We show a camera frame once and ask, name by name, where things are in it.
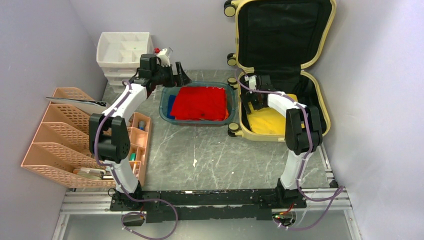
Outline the red cloth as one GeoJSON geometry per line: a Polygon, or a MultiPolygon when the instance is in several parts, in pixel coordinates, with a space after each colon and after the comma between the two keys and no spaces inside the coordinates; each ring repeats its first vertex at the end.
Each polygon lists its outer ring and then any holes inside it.
{"type": "Polygon", "coordinates": [[[175,97],[169,115],[181,121],[223,121],[229,117],[223,87],[184,86],[175,97]]]}

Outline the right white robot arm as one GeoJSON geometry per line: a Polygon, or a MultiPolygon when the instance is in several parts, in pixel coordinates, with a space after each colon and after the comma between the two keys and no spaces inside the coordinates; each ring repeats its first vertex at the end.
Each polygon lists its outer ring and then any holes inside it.
{"type": "Polygon", "coordinates": [[[315,117],[320,119],[315,106],[308,107],[295,101],[283,91],[266,91],[251,89],[235,78],[241,88],[249,92],[265,94],[267,105],[285,117],[285,144],[289,149],[285,169],[280,176],[283,189],[275,193],[275,202],[282,208],[294,201],[291,190],[300,190],[304,168],[317,146],[322,143],[323,134],[319,121],[313,123],[315,117]]]}

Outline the yellow cloth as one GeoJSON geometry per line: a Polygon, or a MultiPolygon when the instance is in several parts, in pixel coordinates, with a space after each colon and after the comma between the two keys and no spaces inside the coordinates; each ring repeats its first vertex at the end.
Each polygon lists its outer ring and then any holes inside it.
{"type": "Polygon", "coordinates": [[[247,121],[253,133],[260,135],[279,135],[284,136],[286,133],[286,118],[284,114],[286,108],[283,108],[283,115],[271,107],[262,107],[254,109],[253,104],[259,103],[257,100],[259,94],[247,93],[246,97],[249,100],[247,121]]]}

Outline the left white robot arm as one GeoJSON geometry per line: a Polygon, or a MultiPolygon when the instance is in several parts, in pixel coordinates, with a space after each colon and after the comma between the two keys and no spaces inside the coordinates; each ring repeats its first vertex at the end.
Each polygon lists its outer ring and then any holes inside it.
{"type": "Polygon", "coordinates": [[[96,163],[111,173],[116,190],[125,194],[123,203],[130,210],[142,206],[143,196],[139,193],[141,184],[129,164],[129,120],[157,86],[173,88],[189,83],[191,79],[179,61],[166,65],[164,56],[142,54],[135,74],[122,81],[125,89],[118,99],[102,113],[89,117],[89,150],[96,163]]]}

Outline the white plastic drawer unit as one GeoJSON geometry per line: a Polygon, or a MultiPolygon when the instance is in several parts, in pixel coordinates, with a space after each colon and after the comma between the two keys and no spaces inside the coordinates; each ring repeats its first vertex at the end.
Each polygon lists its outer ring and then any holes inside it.
{"type": "Polygon", "coordinates": [[[122,93],[123,80],[129,80],[140,66],[142,54],[152,54],[149,32],[102,32],[96,50],[96,62],[115,93],[122,93]]]}

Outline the teal plastic bin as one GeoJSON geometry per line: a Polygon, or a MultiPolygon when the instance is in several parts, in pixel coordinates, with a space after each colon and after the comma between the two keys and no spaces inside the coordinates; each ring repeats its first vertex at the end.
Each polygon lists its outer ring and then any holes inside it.
{"type": "Polygon", "coordinates": [[[173,125],[179,126],[213,126],[220,127],[229,124],[233,121],[233,117],[236,114],[238,101],[236,93],[230,85],[223,82],[213,82],[213,81],[193,81],[190,84],[182,87],[165,87],[162,90],[159,114],[161,118],[173,125]],[[177,95],[182,87],[220,87],[224,88],[226,91],[227,97],[227,110],[229,111],[229,117],[226,120],[222,121],[210,121],[210,120],[171,120],[167,118],[167,106],[169,95],[177,95]]]}

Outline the yellow hard-shell suitcase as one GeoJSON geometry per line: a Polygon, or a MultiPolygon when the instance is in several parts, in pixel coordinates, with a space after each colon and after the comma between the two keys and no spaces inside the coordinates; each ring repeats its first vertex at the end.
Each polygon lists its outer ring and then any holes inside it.
{"type": "Polygon", "coordinates": [[[227,0],[235,19],[235,52],[227,64],[248,75],[269,76],[278,91],[316,106],[323,134],[331,127],[319,82],[307,72],[320,57],[336,15],[334,0],[227,0]]]}

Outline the blue cloth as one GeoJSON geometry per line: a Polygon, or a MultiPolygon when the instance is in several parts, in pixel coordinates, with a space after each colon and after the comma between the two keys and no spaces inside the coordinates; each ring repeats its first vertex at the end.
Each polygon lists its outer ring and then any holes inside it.
{"type": "Polygon", "coordinates": [[[171,115],[171,112],[172,112],[176,98],[177,96],[173,94],[170,94],[168,97],[166,117],[170,120],[175,120],[175,116],[171,115]]]}

